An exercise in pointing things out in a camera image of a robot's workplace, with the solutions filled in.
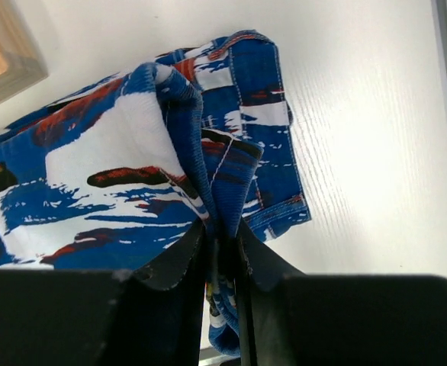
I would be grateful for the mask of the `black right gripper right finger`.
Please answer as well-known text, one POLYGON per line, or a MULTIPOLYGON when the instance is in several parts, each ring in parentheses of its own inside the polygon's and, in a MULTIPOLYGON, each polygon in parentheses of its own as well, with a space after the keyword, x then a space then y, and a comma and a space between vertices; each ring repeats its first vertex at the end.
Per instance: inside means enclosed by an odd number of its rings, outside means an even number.
POLYGON ((244 365, 447 365, 447 279, 305 274, 241 223, 244 365))

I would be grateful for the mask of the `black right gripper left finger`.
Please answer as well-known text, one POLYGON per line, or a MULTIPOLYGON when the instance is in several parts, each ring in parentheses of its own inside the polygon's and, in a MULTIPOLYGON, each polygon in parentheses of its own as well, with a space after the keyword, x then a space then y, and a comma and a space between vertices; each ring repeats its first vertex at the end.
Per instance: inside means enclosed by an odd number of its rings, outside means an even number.
POLYGON ((0 365, 196 365, 204 238, 136 271, 0 270, 0 365))

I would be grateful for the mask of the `blue white red patterned trousers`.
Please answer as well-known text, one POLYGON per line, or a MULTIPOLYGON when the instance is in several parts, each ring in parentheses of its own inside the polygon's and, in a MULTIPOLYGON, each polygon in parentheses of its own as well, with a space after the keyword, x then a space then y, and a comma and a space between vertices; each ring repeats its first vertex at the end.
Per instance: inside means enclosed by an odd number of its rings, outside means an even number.
POLYGON ((231 254, 310 219, 277 46, 242 30, 142 63, 0 134, 0 268, 137 269, 200 220, 208 338, 240 354, 231 254))

